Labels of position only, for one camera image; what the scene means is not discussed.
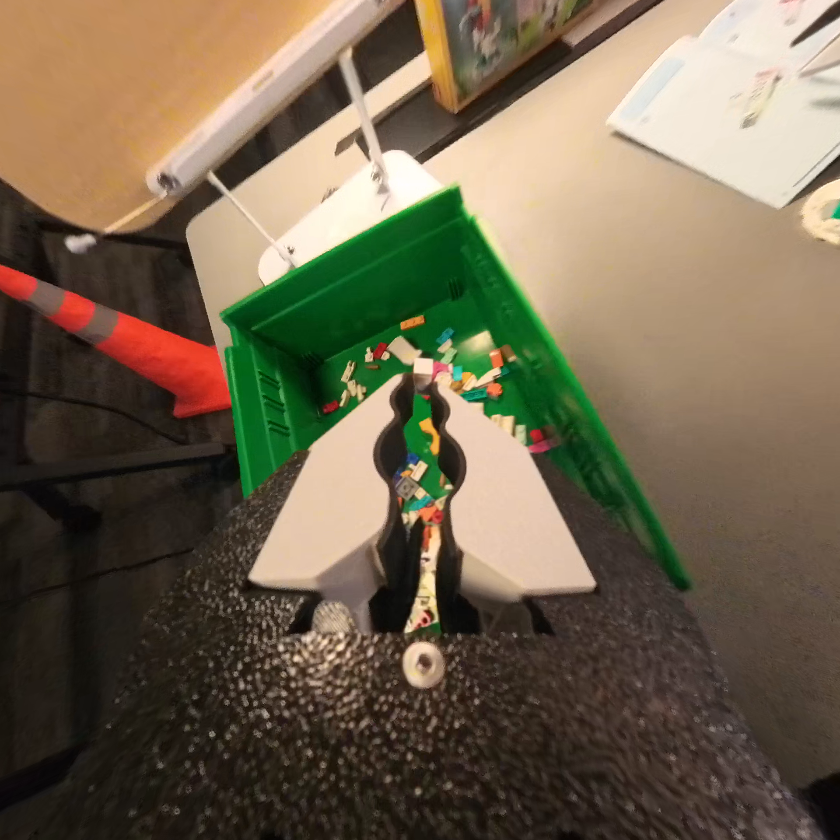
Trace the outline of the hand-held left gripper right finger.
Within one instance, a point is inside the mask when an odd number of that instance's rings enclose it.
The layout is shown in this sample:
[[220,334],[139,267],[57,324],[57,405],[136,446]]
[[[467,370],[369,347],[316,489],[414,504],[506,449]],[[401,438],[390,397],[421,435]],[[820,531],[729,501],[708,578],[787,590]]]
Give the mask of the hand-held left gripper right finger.
[[528,448],[448,388],[424,393],[437,463],[452,484],[435,578],[442,633],[480,633],[482,609],[594,593],[594,574]]

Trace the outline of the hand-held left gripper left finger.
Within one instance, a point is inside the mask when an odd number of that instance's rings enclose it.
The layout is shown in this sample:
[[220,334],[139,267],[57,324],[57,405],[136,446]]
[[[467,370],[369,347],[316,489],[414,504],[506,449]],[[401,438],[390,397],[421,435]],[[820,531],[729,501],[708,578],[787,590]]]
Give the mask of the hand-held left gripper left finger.
[[250,585],[314,593],[347,607],[362,632],[378,632],[371,601],[405,596],[417,577],[393,482],[414,396],[412,375],[395,375],[310,446]]

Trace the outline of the pile of lego pieces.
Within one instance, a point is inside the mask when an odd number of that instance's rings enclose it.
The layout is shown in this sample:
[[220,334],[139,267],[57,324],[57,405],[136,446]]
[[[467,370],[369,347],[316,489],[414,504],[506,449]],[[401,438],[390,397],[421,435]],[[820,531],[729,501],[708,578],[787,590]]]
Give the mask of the pile of lego pieces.
[[[352,339],[341,351],[333,353],[324,368],[315,374],[315,384],[327,387],[325,402],[320,406],[322,425],[317,444],[325,435],[331,436],[331,442],[336,444],[336,454],[328,457],[331,470],[338,474],[346,467],[351,483],[359,483],[350,456],[361,457],[364,451],[357,449],[347,427],[342,438],[333,435],[333,431],[354,408],[366,406],[373,392],[389,377],[409,372],[419,356],[434,357],[434,377],[440,386],[451,387],[453,392],[479,406],[500,402],[501,408],[487,408],[486,414],[521,443],[530,444],[538,439],[538,433],[527,431],[524,409],[519,409],[519,416],[515,416],[511,375],[516,359],[507,345],[496,344],[488,332],[457,328],[453,317],[440,319],[431,312],[410,318],[402,325],[407,332],[399,333],[394,325],[377,332],[363,331],[362,338]],[[400,601],[400,614],[406,618],[400,629],[406,634],[438,633],[434,572],[443,514],[437,509],[445,508],[455,481],[438,467],[438,443],[427,398],[417,397],[413,406],[413,418],[405,432],[407,455],[395,470],[392,483],[398,485],[406,479],[409,485],[397,497],[406,537],[411,536],[416,521],[423,522],[426,531],[419,555],[417,599]]]

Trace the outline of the green baseplate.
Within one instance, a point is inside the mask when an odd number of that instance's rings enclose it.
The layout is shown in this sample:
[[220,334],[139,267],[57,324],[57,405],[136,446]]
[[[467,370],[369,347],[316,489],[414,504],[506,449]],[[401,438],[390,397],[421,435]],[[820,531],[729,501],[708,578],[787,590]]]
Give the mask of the green baseplate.
[[391,351],[363,373],[364,352],[403,337],[424,356],[453,341],[456,366],[480,378],[510,348],[490,415],[558,440],[548,460],[633,533],[682,591],[689,575],[526,292],[449,187],[222,310],[244,497],[353,410],[326,413],[356,363],[367,396],[408,370]]

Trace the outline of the round white lego base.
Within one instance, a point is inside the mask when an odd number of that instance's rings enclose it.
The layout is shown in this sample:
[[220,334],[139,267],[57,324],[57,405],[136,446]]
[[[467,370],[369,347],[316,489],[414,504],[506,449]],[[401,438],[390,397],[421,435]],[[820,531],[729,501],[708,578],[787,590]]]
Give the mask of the round white lego base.
[[839,246],[839,180],[829,182],[809,195],[800,210],[801,225],[814,239]]

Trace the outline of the yellow-edged lego box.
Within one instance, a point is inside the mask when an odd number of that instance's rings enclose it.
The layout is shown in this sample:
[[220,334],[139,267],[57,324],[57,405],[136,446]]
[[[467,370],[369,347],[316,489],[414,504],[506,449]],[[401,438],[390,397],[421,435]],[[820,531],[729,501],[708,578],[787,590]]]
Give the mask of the yellow-edged lego box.
[[415,1],[437,104],[458,113],[603,4]]

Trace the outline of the open instruction booklet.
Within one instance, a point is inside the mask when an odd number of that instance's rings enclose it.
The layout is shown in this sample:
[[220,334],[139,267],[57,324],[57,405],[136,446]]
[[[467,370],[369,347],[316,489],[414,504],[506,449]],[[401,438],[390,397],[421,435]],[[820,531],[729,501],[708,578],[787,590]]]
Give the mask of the open instruction booklet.
[[[792,48],[834,2],[731,2],[697,35],[676,41],[644,73],[606,124],[714,182],[772,208],[791,203],[838,159],[838,67],[798,70],[838,45],[838,20]],[[732,97],[758,71],[784,80],[750,129]]]

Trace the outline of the orange traffic cone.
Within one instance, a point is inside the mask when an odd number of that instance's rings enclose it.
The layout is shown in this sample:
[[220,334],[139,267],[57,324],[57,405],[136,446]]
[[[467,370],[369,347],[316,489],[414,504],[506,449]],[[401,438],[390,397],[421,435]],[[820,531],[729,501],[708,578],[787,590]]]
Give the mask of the orange traffic cone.
[[174,396],[174,417],[228,410],[231,396],[215,348],[183,338],[19,270],[1,268],[1,289]]

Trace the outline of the white lamp stand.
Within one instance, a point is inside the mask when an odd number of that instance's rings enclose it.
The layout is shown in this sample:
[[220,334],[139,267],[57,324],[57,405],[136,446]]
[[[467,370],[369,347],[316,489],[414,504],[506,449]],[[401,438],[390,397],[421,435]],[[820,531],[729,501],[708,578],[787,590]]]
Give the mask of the white lamp stand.
[[[383,151],[354,64],[352,47],[399,5],[401,2],[331,2],[145,174],[145,183],[158,201],[179,198],[199,182],[212,184],[268,243],[258,266],[264,286],[442,188],[406,152]],[[218,180],[214,167],[335,64],[359,118],[369,161],[290,231],[272,237]]]

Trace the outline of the tan wooden board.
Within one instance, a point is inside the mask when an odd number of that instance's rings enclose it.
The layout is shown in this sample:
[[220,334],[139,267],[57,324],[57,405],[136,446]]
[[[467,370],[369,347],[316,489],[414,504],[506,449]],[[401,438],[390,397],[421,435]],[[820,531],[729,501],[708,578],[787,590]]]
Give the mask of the tan wooden board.
[[327,1],[2,1],[2,180],[103,230],[147,170]]

